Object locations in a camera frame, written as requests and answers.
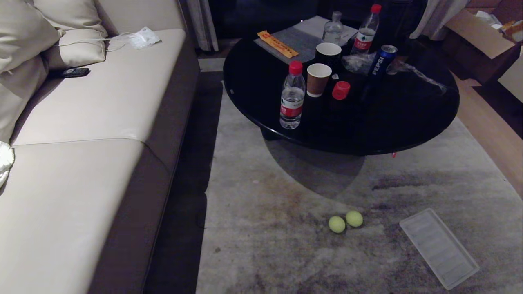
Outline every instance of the yellow-green ball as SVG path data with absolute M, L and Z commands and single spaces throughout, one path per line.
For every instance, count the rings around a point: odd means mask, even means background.
M 341 233 L 345 230 L 345 221 L 341 217 L 331 217 L 328 220 L 328 227 L 335 233 Z
M 363 223 L 363 217 L 361 216 L 361 213 L 356 210 L 349 211 L 345 218 L 347 219 L 349 226 L 354 228 L 361 226 Z

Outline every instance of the water bottle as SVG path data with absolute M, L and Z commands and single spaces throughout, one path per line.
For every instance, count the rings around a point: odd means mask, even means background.
M 289 75 L 283 83 L 281 92 L 280 125 L 293 130 L 300 125 L 303 97 L 305 97 L 305 79 L 301 74 L 303 65 L 293 61 L 289 65 Z
M 335 11 L 332 13 L 332 20 L 328 21 L 325 24 L 325 29 L 323 30 L 323 41 L 328 43 L 334 43 L 340 45 L 343 32 L 343 24 L 340 21 L 342 18 L 342 13 Z
M 380 24 L 380 11 L 381 5 L 379 4 L 374 4 L 370 8 L 370 15 L 367 16 L 358 30 L 353 49 L 350 52 L 351 55 L 369 52 L 370 45 Z

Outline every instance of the beige leather sofa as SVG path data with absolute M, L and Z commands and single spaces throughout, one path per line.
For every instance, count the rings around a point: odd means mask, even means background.
M 97 0 L 112 35 L 162 42 L 49 80 L 12 137 L 0 293 L 141 292 L 199 73 L 176 0 Z

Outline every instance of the wooden floor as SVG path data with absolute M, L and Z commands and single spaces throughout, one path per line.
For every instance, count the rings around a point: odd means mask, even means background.
M 458 118 L 523 198 L 523 140 L 472 88 L 477 81 L 454 79 L 461 96 Z

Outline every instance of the clear plastic tray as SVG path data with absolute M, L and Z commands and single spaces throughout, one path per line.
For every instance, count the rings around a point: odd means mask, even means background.
M 445 289 L 454 288 L 480 270 L 432 208 L 400 221 L 400 226 Z

